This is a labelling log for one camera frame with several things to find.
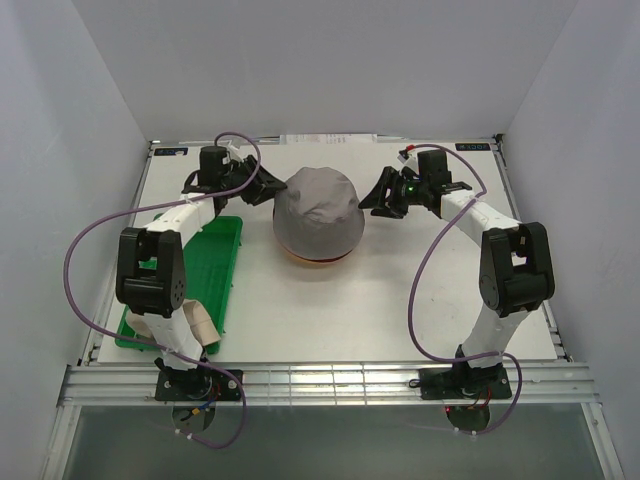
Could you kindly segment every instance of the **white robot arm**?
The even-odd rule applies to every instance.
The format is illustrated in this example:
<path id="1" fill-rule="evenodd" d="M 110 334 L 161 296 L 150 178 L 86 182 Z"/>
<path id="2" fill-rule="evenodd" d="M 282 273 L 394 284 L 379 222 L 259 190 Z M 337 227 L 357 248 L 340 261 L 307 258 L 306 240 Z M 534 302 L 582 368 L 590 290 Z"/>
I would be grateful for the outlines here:
<path id="1" fill-rule="evenodd" d="M 142 228 L 125 228 L 120 234 L 116 296 L 133 313 L 142 316 L 156 342 L 170 351 L 196 360 L 203 355 L 182 307 L 187 287 L 183 248 L 218 216 L 231 197 L 190 199 L 237 189 L 248 181 L 256 167 L 253 156 L 243 160 L 233 147 L 203 147 L 200 169 L 187 177 L 180 197 L 186 203 L 167 210 Z M 260 167 L 251 183 L 236 195 L 245 203 L 259 205 L 285 188 L 284 182 Z M 155 262 L 145 263 L 152 259 Z M 193 395 L 206 386 L 206 375 L 210 373 L 164 352 L 156 365 L 172 386 Z"/>
<path id="2" fill-rule="evenodd" d="M 441 216 L 451 221 L 473 199 L 472 190 L 457 190 L 441 197 Z M 475 203 L 456 223 L 456 227 L 464 232 L 478 247 L 482 248 L 484 232 L 491 229 L 518 231 L 520 222 L 501 214 L 496 209 L 479 201 Z M 530 311 L 521 308 L 501 318 L 496 310 L 491 309 L 485 300 L 478 320 L 469 337 L 462 344 L 465 356 L 484 352 L 504 352 L 518 326 L 529 316 Z M 491 367 L 500 363 L 500 357 L 485 357 L 469 361 L 472 368 Z"/>
<path id="3" fill-rule="evenodd" d="M 408 158 L 407 150 L 400 154 Z M 476 198 L 469 185 L 452 182 L 444 151 L 418 153 L 418 169 L 416 173 L 405 166 L 398 172 L 386 167 L 371 193 L 360 202 L 360 208 L 371 208 L 373 216 L 397 219 L 408 213 L 410 205 L 421 205 L 443 220 L 452 221 Z M 455 356 L 502 353 L 529 313 L 554 293 L 546 230 L 539 223 L 523 224 L 503 215 L 482 201 L 468 208 L 457 219 L 456 227 L 480 247 L 483 306 L 471 334 Z M 421 388 L 436 385 L 436 393 L 433 388 L 428 394 L 423 391 L 423 398 L 427 395 L 429 399 L 442 399 L 449 398 L 447 395 L 452 392 L 481 391 L 502 379 L 506 374 L 501 356 L 488 356 L 456 363 L 442 377 L 421 382 Z"/>

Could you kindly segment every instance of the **purple cable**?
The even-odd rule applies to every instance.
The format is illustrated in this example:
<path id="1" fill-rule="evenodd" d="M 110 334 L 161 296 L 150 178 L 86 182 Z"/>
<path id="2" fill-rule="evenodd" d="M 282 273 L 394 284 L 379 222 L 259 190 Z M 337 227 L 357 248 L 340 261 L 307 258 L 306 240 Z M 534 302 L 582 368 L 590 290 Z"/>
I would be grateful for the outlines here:
<path id="1" fill-rule="evenodd" d="M 207 193 L 206 195 L 201 195 L 199 197 L 193 197 L 191 198 L 189 201 L 190 202 L 197 202 L 199 200 L 204 200 L 206 198 L 216 198 L 216 197 L 224 197 L 224 196 L 228 196 L 228 195 L 233 195 L 235 193 L 238 193 L 239 191 L 241 191 L 242 189 L 244 189 L 245 187 L 247 187 L 255 178 L 255 176 L 258 174 L 258 170 L 260 169 L 260 163 L 262 161 L 262 155 L 260 153 L 260 149 L 258 148 L 258 145 L 251 140 L 249 137 L 241 134 L 241 133 L 236 133 L 236 132 L 223 132 L 220 135 L 218 135 L 215 140 L 214 143 L 217 145 L 218 144 L 218 140 L 220 140 L 220 138 L 225 137 L 225 136 L 235 136 L 235 137 L 240 137 L 244 140 L 246 140 L 247 142 L 249 142 L 251 144 L 251 146 L 256 150 L 256 156 L 257 161 L 256 161 L 256 168 L 254 169 L 254 171 L 251 173 L 251 175 L 249 176 L 249 178 L 247 179 L 246 182 L 244 182 L 242 185 L 240 185 L 239 187 L 236 188 L 232 188 L 231 190 L 227 190 L 224 192 L 216 192 L 216 193 Z M 171 355 L 173 355 L 174 357 L 179 358 L 182 361 L 185 362 L 189 362 L 192 363 L 194 365 L 198 365 L 200 367 L 204 367 L 204 368 L 208 368 L 210 370 L 214 370 L 218 373 L 221 373 L 222 375 L 225 375 L 226 377 L 230 378 L 231 380 L 233 380 L 234 382 L 236 382 L 236 384 L 238 385 L 238 389 L 240 391 L 240 396 L 242 398 L 242 418 L 240 420 L 240 424 L 238 425 L 238 428 L 236 429 L 236 431 L 234 432 L 234 434 L 231 436 L 231 438 L 229 438 L 229 440 L 227 440 L 224 443 L 221 444 L 214 444 L 212 442 L 209 442 L 208 440 L 202 439 L 202 438 L 198 438 L 195 435 L 192 435 L 192 438 L 200 443 L 202 443 L 203 445 L 206 445 L 209 448 L 212 448 L 214 450 L 221 450 L 223 448 L 226 448 L 228 446 L 230 446 L 233 442 L 235 442 L 238 437 L 240 436 L 240 434 L 242 433 L 242 430 L 244 428 L 244 425 L 246 423 L 247 420 L 247 397 L 244 393 L 244 388 L 242 387 L 242 383 L 240 383 L 240 380 L 238 380 L 238 378 L 235 377 L 235 375 L 233 375 L 231 372 L 220 368 L 220 367 L 216 367 L 214 365 L 211 365 L 210 363 L 206 363 L 206 362 L 201 362 L 199 360 L 193 359 L 193 358 L 189 358 L 185 355 L 182 355 L 181 353 L 178 352 L 172 352 L 170 351 L 167 347 L 157 344 L 155 342 L 153 342 L 152 340 L 143 340 L 140 338 L 131 338 L 131 337 L 127 337 L 125 335 L 120 335 L 118 333 L 114 333 L 111 332 L 109 330 L 107 330 L 106 328 L 103 328 L 97 324 L 95 324 L 94 322 L 92 322 L 84 313 L 82 313 L 82 311 L 80 310 L 80 307 L 78 307 L 78 304 L 76 303 L 75 299 L 73 298 L 73 294 L 71 292 L 71 284 L 69 281 L 69 270 L 70 270 L 70 265 L 71 265 L 71 257 L 73 255 L 74 250 L 76 249 L 76 247 L 78 246 L 78 243 L 80 243 L 80 240 L 82 240 L 84 238 L 84 236 L 89 233 L 91 230 L 93 230 L 94 228 L 96 228 L 99 225 L 102 225 L 105 222 L 108 222 L 109 220 L 113 220 L 115 218 L 119 218 L 119 217 L 124 217 L 126 215 L 131 215 L 134 213 L 141 213 L 141 212 L 148 212 L 150 210 L 158 210 L 161 208 L 169 208 L 169 207 L 176 207 L 178 205 L 184 205 L 186 204 L 187 201 L 186 200 L 175 200 L 173 202 L 167 202 L 167 203 L 160 203 L 157 205 L 150 205 L 148 207 L 138 207 L 138 208 L 132 208 L 131 210 L 123 210 L 121 212 L 117 212 L 117 213 L 112 213 L 111 215 L 107 215 L 106 217 L 100 218 L 99 220 L 96 220 L 95 222 L 93 222 L 91 225 L 87 226 L 84 230 L 82 230 L 71 242 L 71 245 L 69 245 L 69 249 L 67 250 L 67 254 L 64 257 L 64 266 L 63 266 L 63 270 L 62 270 L 62 283 L 64 285 L 64 293 L 67 297 L 67 301 L 69 302 L 69 305 L 71 306 L 71 310 L 73 310 L 73 312 L 76 314 L 76 316 L 87 326 L 89 326 L 90 328 L 93 328 L 94 330 L 96 330 L 97 332 L 100 332 L 103 335 L 106 335 L 108 337 L 113 337 L 115 339 L 120 339 L 120 340 L 127 340 L 130 342 L 135 342 L 135 343 L 139 343 L 141 345 L 149 345 L 152 347 L 156 347 L 164 352 L 170 353 Z"/>
<path id="2" fill-rule="evenodd" d="M 418 271 L 416 272 L 416 276 L 413 279 L 413 283 L 411 284 L 411 293 L 409 294 L 409 305 L 408 305 L 409 336 L 411 336 L 411 341 L 413 342 L 413 345 L 416 347 L 416 349 L 422 355 L 424 355 L 429 360 L 432 360 L 434 362 L 451 363 L 451 364 L 453 364 L 453 363 L 468 362 L 468 361 L 471 361 L 471 360 L 478 360 L 480 358 L 488 358 L 488 357 L 507 357 L 508 359 L 510 359 L 513 362 L 513 364 L 516 366 L 516 371 L 518 372 L 518 387 L 516 388 L 516 393 L 513 396 L 513 401 L 511 402 L 511 405 L 509 405 L 509 408 L 507 408 L 507 411 L 504 412 L 502 417 L 500 417 L 490 427 L 488 427 L 488 428 L 486 428 L 484 430 L 480 430 L 479 432 L 476 432 L 478 435 L 485 434 L 485 433 L 490 433 L 490 432 L 494 431 L 495 429 L 497 429 L 498 427 L 500 427 L 500 425 L 502 425 L 504 422 L 507 421 L 507 419 L 509 418 L 509 416 L 513 412 L 514 408 L 516 407 L 516 404 L 518 403 L 518 399 L 520 398 L 520 393 L 522 392 L 522 369 L 520 368 L 520 363 L 518 362 L 516 357 L 514 357 L 513 355 L 511 355 L 510 353 L 507 353 L 507 352 L 502 352 L 502 353 L 500 353 L 500 352 L 485 352 L 485 353 L 478 353 L 477 355 L 470 355 L 468 357 L 459 357 L 459 358 L 437 357 L 437 356 L 432 355 L 431 353 L 427 352 L 424 348 L 422 348 L 422 345 L 420 345 L 420 342 L 418 341 L 418 338 L 416 337 L 416 333 L 415 333 L 414 327 L 413 327 L 413 305 L 414 305 L 415 300 L 416 300 L 416 291 L 418 290 L 418 284 L 420 283 L 420 277 L 422 277 L 422 272 L 424 271 L 424 269 L 425 269 L 425 267 L 427 265 L 427 262 L 429 261 L 429 259 L 433 255 L 433 252 L 435 251 L 436 247 L 438 246 L 440 241 L 443 239 L 443 237 L 447 234 L 447 232 L 453 228 L 453 226 L 456 224 L 456 222 L 458 220 L 460 220 L 464 216 L 464 214 L 469 211 L 469 209 L 478 201 L 478 199 L 480 197 L 482 197 L 483 195 L 485 195 L 487 193 L 487 187 L 484 184 L 484 182 L 482 181 L 482 179 L 480 178 L 480 175 L 478 175 L 478 172 L 476 172 L 475 168 L 473 168 L 473 166 L 471 166 L 471 164 L 468 161 L 466 161 L 464 158 L 462 158 L 458 153 L 454 152 L 453 150 L 450 150 L 450 149 L 448 149 L 446 147 L 442 147 L 440 145 L 436 145 L 436 144 L 433 144 L 433 143 L 421 143 L 419 145 L 415 145 L 414 149 L 416 149 L 416 148 L 436 148 L 438 150 L 443 150 L 443 151 L 445 151 L 447 153 L 450 153 L 451 155 L 456 157 L 458 160 L 460 160 L 471 171 L 473 176 L 476 178 L 476 180 L 480 184 L 480 188 L 482 190 L 480 192 L 478 192 L 475 195 L 475 197 L 472 198 L 469 201 L 469 203 L 467 203 L 464 206 L 464 208 L 462 210 L 460 210 L 460 212 L 455 217 L 453 217 L 453 219 L 451 219 L 449 221 L 449 223 L 447 223 L 445 225 L 445 227 L 440 231 L 440 233 L 438 233 L 436 238 L 433 240 L 433 243 L 431 244 L 431 246 L 427 250 L 427 253 L 425 254 L 424 258 L 422 259 L 422 262 L 420 262 L 420 266 L 418 267 Z M 467 433 L 467 434 L 472 434 L 472 432 L 469 432 L 469 431 L 465 431 L 465 430 L 461 430 L 461 431 L 464 432 L 464 433 Z"/>

